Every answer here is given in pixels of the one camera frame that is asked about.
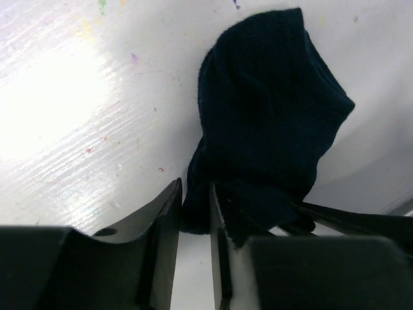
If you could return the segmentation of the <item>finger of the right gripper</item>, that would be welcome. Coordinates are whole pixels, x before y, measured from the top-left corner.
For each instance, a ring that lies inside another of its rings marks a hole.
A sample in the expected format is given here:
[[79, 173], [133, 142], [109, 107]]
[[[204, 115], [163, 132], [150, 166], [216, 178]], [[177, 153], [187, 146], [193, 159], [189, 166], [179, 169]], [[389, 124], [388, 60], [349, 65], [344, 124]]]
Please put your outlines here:
[[381, 235], [387, 238], [412, 237], [412, 217], [354, 213], [296, 201], [288, 201], [288, 204], [314, 222], [342, 233]]

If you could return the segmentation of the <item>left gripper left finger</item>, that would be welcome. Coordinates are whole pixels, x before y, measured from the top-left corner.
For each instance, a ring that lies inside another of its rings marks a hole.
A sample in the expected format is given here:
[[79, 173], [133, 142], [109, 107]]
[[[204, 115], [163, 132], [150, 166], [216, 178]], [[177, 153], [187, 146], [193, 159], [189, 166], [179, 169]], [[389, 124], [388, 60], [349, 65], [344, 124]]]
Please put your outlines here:
[[1, 228], [2, 309], [169, 309], [182, 183], [89, 236], [71, 227]]

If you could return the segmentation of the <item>dark navy sock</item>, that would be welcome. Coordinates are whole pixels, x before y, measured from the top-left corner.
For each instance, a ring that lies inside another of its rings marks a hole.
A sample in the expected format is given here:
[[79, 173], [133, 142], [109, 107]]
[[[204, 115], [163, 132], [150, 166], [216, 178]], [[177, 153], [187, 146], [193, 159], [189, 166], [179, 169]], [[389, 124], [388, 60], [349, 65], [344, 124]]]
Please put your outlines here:
[[190, 161], [181, 230], [210, 230], [209, 186], [265, 229], [310, 226], [291, 206], [355, 104], [322, 60], [301, 9], [252, 15], [206, 54], [197, 102], [203, 135]]

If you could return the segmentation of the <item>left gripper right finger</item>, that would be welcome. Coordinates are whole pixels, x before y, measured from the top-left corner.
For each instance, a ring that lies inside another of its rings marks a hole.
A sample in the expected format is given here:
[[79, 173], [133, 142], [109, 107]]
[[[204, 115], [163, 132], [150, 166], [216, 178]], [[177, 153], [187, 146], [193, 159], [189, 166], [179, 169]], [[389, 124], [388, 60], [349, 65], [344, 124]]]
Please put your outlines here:
[[411, 309], [412, 237], [275, 236], [210, 185], [216, 309]]

